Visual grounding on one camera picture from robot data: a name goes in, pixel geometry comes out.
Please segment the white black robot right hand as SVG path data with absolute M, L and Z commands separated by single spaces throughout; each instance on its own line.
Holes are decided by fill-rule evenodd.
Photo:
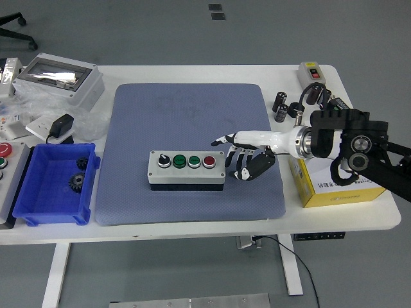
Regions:
M 251 181 L 271 168 L 277 155 L 289 154 L 298 158 L 295 137 L 293 132 L 239 131 L 224 135 L 211 145 L 229 143 L 231 147 L 225 159 L 225 167 L 230 166 L 234 154 L 237 153 L 236 170 L 231 176 L 238 180 Z

